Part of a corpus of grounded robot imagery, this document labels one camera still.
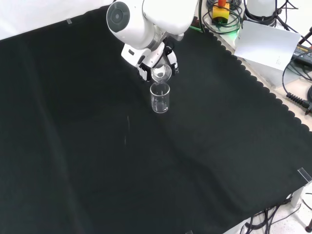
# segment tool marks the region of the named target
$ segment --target table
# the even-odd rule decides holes
[[[284,1],[279,0],[278,5],[281,6],[284,3]],[[301,35],[306,35],[309,31],[309,28],[311,27],[311,20],[310,20],[310,13],[308,12],[308,9],[312,7],[312,2],[308,0],[300,0],[293,3],[296,7],[298,7],[298,10],[288,10],[288,24],[292,26],[296,31],[298,31]],[[283,13],[280,15],[281,19],[285,21],[285,10],[283,10]],[[207,7],[206,7],[206,1],[203,1],[202,5],[202,15],[207,13]],[[227,50],[229,50],[232,54],[235,52],[235,39],[237,37],[237,33],[231,33],[228,35],[214,35],[218,38],[219,41],[221,41],[222,45],[226,47]],[[307,42],[303,43],[303,45],[308,46],[309,44]],[[285,91],[283,87],[274,87],[270,83],[266,81],[265,78],[263,78],[256,70],[257,70],[257,64],[251,61],[245,61],[242,58],[238,58],[242,61],[242,64],[246,67],[247,70],[251,72],[251,74],[255,77],[257,77],[258,81],[262,82],[264,87],[269,88],[271,93],[274,93],[276,95],[276,98],[283,101],[283,104],[287,105],[289,110],[292,111],[295,115],[295,117],[299,118],[302,122],[302,124],[305,124],[309,127],[310,131],[312,131],[312,115],[305,115],[305,111],[301,109],[300,106],[297,104],[294,104],[292,101],[290,101],[288,98],[286,98]],[[276,76],[276,72],[271,71],[268,72],[267,75],[271,78]],[[308,89],[311,87],[312,83],[306,81],[305,79],[301,78],[300,76],[297,76],[296,74],[292,74],[290,71],[286,72],[285,76],[292,76],[293,81],[290,81],[286,83],[286,88],[289,92],[292,94],[295,94],[296,96],[299,96],[303,99],[307,99],[307,92]],[[299,202],[299,199],[304,191],[304,188],[299,189],[294,193],[294,198],[292,201],[292,207],[296,207],[297,203]],[[241,228],[242,224],[240,223],[237,226],[233,227],[232,229],[228,230],[225,234],[235,234],[238,232],[238,230]]]
[[[214,38],[189,31],[176,45],[181,74],[170,80],[175,82],[171,111],[157,116],[148,87],[117,53],[123,45],[105,28],[101,10],[74,18],[71,25],[61,22],[1,42],[0,147],[6,156],[0,165],[8,192],[2,199],[10,213],[1,212],[7,229],[219,234],[302,186],[296,169],[310,162],[304,158],[310,149],[301,145],[310,142],[308,131],[248,79]],[[217,60],[203,52],[207,41]],[[230,60],[231,72],[213,69],[223,58]],[[233,92],[241,86],[246,89]],[[225,88],[231,98],[220,95]],[[281,124],[281,134],[267,129],[274,127],[271,122],[259,119],[254,125],[260,117]],[[300,142],[289,141],[287,134]],[[282,153],[257,143],[275,149],[275,143],[283,145],[277,137],[288,142]],[[299,146],[298,161],[285,160],[283,155]],[[272,165],[264,158],[274,159]],[[244,174],[254,173],[253,163],[262,170],[274,165],[287,170],[265,180],[264,174],[253,184]],[[260,193],[285,178],[278,191]]]

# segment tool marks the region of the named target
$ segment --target black cable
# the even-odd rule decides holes
[[[264,221],[266,222],[266,228],[264,234],[269,234],[269,220],[268,220],[268,210],[264,210]]]
[[[287,67],[288,67],[293,61],[295,61],[297,58],[299,58],[300,56],[307,55],[307,54],[310,54],[310,53],[312,53],[312,52],[305,52],[305,53],[303,53],[303,54],[297,55],[297,56],[294,57],[292,60],[290,60],[290,62],[289,62],[289,63],[287,64],[287,66],[285,67],[285,69],[284,69],[284,71],[283,71],[283,75],[282,75],[282,85],[283,85],[283,88],[284,88],[284,90],[285,90],[285,92],[286,92],[287,94],[289,94],[289,92],[287,91],[287,89],[286,89],[286,87],[285,87],[285,84],[284,84],[284,75],[285,75],[285,72],[286,72]]]
[[[285,9],[286,9],[286,10],[285,10],[285,14],[286,14],[285,24],[287,23],[287,3],[288,3],[288,2],[286,1],[286,5],[285,5]]]
[[[276,18],[277,18],[277,20],[281,23],[281,25],[282,25],[287,31],[290,31],[289,29],[291,29],[291,30],[293,30],[295,33],[298,33],[296,30],[294,30],[294,29],[291,28],[288,24],[286,24],[284,21],[282,21],[282,19],[281,19],[279,16],[277,16]],[[307,43],[309,43],[309,44],[312,46],[312,43],[309,42],[304,36],[302,36],[302,35],[300,35],[300,36],[301,36],[301,38],[302,38],[304,41],[306,41]]]
[[[251,227],[252,227],[252,225],[253,225],[253,221],[254,221],[254,217],[252,216],[251,219],[250,219],[250,226],[249,226],[249,228],[248,228],[246,234],[249,234],[249,233],[252,231],[252,230],[251,230]]]
[[[243,227],[241,228],[241,230],[240,230],[239,234],[242,234],[243,229],[244,229],[244,225],[243,225]]]
[[[201,29],[201,31],[203,33],[205,33],[205,29],[204,29],[204,26],[203,26],[203,23],[202,23],[202,18],[201,18],[201,7],[203,5],[203,0],[199,0],[198,1],[198,18],[199,18],[199,27]]]
[[[298,76],[301,76],[301,77],[303,77],[304,79],[306,79],[306,80],[308,80],[308,81],[312,81],[312,79],[310,79],[311,77],[308,75],[308,77],[305,77],[301,72],[299,72],[298,70],[297,70],[297,68],[295,67],[295,66],[293,66],[292,64],[289,64],[290,65],[290,67],[292,67],[296,72],[297,72],[297,75]]]
[[[309,74],[308,74],[308,72],[306,71],[306,69],[305,69],[305,67],[304,67],[304,66],[302,66],[302,71],[303,71],[303,73],[304,73],[304,74],[306,74],[306,75],[307,75],[307,77],[309,78],[309,80],[311,80],[311,81],[312,81],[312,78],[309,76]]]
[[[307,203],[306,203],[304,200],[302,200],[302,202],[303,202],[303,204],[305,204],[310,210],[312,210],[312,208],[311,208],[310,206],[308,206]]]
[[[311,88],[308,90],[308,100],[309,100],[309,102],[312,102],[312,86],[311,86]]]
[[[239,5],[233,5],[232,3],[230,2],[227,2],[230,4],[230,6],[234,6],[235,10],[237,11],[237,13],[234,11],[234,10],[231,10],[231,9],[228,9],[226,7],[223,7],[223,6],[218,6],[217,3],[214,3],[213,5],[210,5],[208,7],[208,12],[203,16],[202,20],[203,20],[203,23],[204,25],[209,29],[211,30],[212,32],[216,33],[216,34],[219,34],[219,35],[223,35],[223,34],[229,34],[229,33],[233,33],[233,32],[237,32],[240,28],[240,25],[243,21],[242,17],[241,17],[241,14],[243,12],[243,9],[239,6]],[[227,11],[230,12],[230,15],[233,15],[235,16],[234,20],[232,20],[231,22],[229,23],[220,23],[216,20],[214,20],[211,16],[211,12],[213,10],[213,7],[218,7],[218,8],[221,8],[221,9],[226,9]],[[232,28],[232,27],[236,27],[234,30],[230,30],[230,31],[227,31],[227,32],[217,32],[214,28],[212,28],[210,25],[208,25],[208,23],[205,21],[205,17],[206,16],[209,16],[211,21],[217,25],[217,27],[225,27],[225,28]]]
[[[303,202],[303,204],[305,204],[312,211],[312,208],[310,206],[308,206],[307,203],[304,200],[302,200],[302,202]]]
[[[297,210],[295,210],[294,212],[292,212],[290,215],[288,215],[287,217],[282,218],[282,219],[280,219],[280,220],[278,220],[278,221],[273,222],[271,225],[273,225],[273,224],[275,224],[275,223],[277,223],[277,222],[279,222],[279,221],[282,221],[282,220],[288,218],[289,216],[293,215],[294,213],[296,213],[297,211],[299,211],[300,207],[301,207],[301,204],[300,204],[299,208],[298,208]]]

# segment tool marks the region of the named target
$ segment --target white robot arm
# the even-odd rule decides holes
[[[109,7],[107,24],[125,43],[121,53],[137,67],[144,80],[150,68],[167,62],[178,72],[176,56],[163,42],[168,36],[180,41],[192,23],[198,0],[117,0]]]

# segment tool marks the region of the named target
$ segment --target black tablecloth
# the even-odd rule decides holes
[[[0,42],[3,233],[221,234],[305,184],[308,128],[212,34],[158,115],[106,10]]]

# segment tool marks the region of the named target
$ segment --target wire bundle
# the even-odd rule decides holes
[[[295,210],[294,212],[292,212],[292,213],[291,213],[290,215],[288,215],[287,217],[282,218],[282,219],[280,219],[280,220],[278,220],[278,221],[273,222],[274,216],[275,216],[277,210],[279,209],[279,207],[282,206],[282,205],[288,204],[289,202],[291,202],[291,200],[292,200],[292,196],[291,196],[290,198],[287,198],[283,203],[278,204],[278,205],[273,206],[273,207],[270,207],[270,208],[268,208],[268,209],[265,209],[264,211],[259,212],[259,213],[255,214],[254,216],[252,216],[252,217],[251,217],[250,223],[245,223],[245,225],[244,225],[244,226],[246,226],[246,227],[248,228],[246,234],[250,234],[253,230],[259,230],[259,229],[261,229],[261,228],[263,228],[263,227],[266,227],[264,233],[265,233],[265,234],[270,234],[271,226],[272,226],[273,224],[275,224],[275,223],[277,223],[277,222],[279,222],[279,221],[282,221],[282,220],[288,218],[289,216],[293,215],[294,213],[296,213],[296,212],[300,209],[301,205],[299,206],[299,208],[298,208],[297,210]],[[261,215],[261,214],[264,214],[264,221],[261,222],[261,223],[259,223],[259,224],[254,225],[254,224],[253,224],[254,218],[257,217],[257,216],[259,216],[259,215]],[[244,226],[241,228],[240,234],[242,234],[243,229],[244,229]]]
[[[202,21],[204,23],[204,25],[206,26],[206,28],[208,28],[209,30],[211,30],[212,32],[216,33],[216,34],[219,34],[219,35],[223,35],[223,34],[229,34],[229,33],[233,33],[233,32],[237,32],[242,24],[242,17],[241,17],[241,14],[243,12],[243,9],[240,7],[242,1],[241,0],[232,0],[232,1],[227,1],[227,3],[230,5],[230,8],[226,8],[226,7],[223,7],[223,6],[218,6],[217,2],[213,1],[213,0],[207,0],[207,7],[208,7],[208,12],[203,16],[202,18]],[[227,11],[230,12],[230,15],[231,16],[234,16],[234,20],[232,20],[231,22],[229,23],[220,23],[216,20],[214,20],[212,18],[212,15],[211,15],[211,12],[213,10],[213,7],[216,6],[218,8],[222,8],[222,9],[225,9]],[[216,31],[215,28],[211,27],[206,21],[205,21],[205,17],[206,16],[209,16],[209,18],[211,19],[211,22],[214,23],[217,27],[217,29],[219,31]],[[229,30],[229,31],[226,31],[226,32],[221,32],[220,31],[220,28],[235,28],[233,30]]]

